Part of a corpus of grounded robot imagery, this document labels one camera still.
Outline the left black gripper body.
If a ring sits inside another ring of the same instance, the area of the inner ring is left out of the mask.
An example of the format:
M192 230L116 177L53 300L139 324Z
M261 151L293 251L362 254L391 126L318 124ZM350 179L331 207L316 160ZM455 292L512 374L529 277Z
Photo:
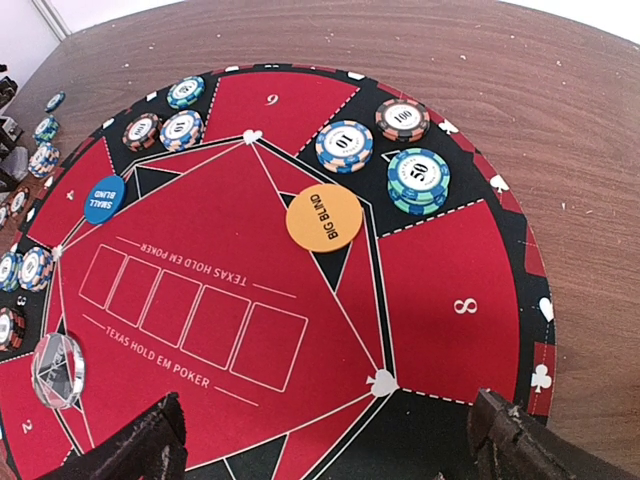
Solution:
M7 74L8 67L1 65L1 109L4 109L17 94L18 85ZM18 140L24 130L17 122L8 116L1 116L1 161L6 160L17 147ZM11 173L1 169L1 192L9 193L15 190L19 180Z

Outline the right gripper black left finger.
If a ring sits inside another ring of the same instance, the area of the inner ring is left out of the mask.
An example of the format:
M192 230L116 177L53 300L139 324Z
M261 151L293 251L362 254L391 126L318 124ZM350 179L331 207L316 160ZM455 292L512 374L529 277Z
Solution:
M179 394L159 399L87 454L45 474L45 479L183 479L186 426Z

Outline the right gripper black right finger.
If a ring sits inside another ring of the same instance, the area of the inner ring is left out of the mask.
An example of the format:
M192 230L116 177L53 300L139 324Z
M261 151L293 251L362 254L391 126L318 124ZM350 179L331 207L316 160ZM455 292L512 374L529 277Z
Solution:
M481 389L467 420L481 479L634 479L636 476L565 441L500 394Z

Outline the single red black chip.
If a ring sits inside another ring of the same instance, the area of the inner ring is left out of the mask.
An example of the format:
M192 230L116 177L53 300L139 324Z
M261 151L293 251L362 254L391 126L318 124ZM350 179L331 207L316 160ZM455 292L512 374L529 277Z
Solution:
M26 186L19 187L9 202L9 214L15 218L22 213L30 196L30 189Z

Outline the green white chip stack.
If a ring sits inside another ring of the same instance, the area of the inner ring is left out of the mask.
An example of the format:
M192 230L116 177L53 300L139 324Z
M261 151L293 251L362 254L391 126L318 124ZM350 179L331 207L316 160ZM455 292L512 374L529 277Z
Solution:
M48 115L35 128L33 139L38 145L51 142L59 129L60 124L57 119L53 115Z

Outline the red black chip stack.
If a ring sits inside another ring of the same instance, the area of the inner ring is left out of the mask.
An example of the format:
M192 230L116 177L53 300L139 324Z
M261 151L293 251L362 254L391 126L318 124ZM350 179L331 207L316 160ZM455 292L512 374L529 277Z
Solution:
M0 229L3 229L9 217L9 208L7 205L0 207Z

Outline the blue small blind button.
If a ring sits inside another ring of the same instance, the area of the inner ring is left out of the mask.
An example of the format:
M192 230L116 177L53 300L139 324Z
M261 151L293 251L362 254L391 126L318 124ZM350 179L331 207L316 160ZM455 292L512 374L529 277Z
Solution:
M84 205L85 220L101 225L120 210L126 196L126 184L118 175L101 179L88 194Z

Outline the white chips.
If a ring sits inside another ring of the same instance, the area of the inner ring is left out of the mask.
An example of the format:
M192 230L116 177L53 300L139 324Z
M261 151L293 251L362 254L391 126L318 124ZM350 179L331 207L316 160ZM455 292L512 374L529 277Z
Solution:
M19 285L31 292L42 291L48 286L52 272L52 254L42 247L34 246L23 255Z
M348 174L362 169L373 153L371 131L353 120L326 125L315 140L316 158L327 170Z
M182 151L197 143L203 129L203 120L198 112L183 110L164 122L159 138L167 151Z

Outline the green chips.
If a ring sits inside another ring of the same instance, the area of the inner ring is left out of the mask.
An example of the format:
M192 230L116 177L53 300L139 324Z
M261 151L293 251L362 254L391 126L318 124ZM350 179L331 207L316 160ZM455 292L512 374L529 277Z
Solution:
M205 91L205 81L200 76L189 76L175 83L168 91L166 100L173 109L182 109L196 102Z
M13 292L19 287L19 273L22 263L23 258L19 253L8 251L2 256L0 266L2 291Z
M446 161L423 148L402 150L387 169L387 190L393 204L404 213L425 216L447 200L451 173Z

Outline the red black chips seat five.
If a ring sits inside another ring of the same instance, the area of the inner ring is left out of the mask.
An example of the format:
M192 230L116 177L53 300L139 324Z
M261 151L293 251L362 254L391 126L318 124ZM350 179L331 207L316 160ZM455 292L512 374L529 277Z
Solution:
M154 113L144 113L132 120L124 130L122 142L131 151L142 151L155 143L161 121Z

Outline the red black chips seat three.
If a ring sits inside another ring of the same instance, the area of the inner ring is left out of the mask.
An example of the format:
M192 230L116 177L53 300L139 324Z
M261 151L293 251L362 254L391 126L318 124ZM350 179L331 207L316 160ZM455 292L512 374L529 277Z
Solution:
M25 319L9 307L2 307L0 311L0 345L2 351L18 350L26 333Z

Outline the orange big blind button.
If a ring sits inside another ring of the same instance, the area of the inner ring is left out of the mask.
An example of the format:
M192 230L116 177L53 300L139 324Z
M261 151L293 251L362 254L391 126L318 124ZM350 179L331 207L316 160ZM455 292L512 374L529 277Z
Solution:
M314 253L337 251L359 234L363 211L358 197L333 184L301 191L289 204L286 228L293 241Z

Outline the red black chips seat seven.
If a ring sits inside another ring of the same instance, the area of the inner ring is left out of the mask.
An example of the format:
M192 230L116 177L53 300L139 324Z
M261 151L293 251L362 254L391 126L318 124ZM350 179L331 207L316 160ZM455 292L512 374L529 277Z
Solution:
M423 138L430 128L430 115L419 102L390 99L375 112L375 123L382 135L395 142L413 143Z

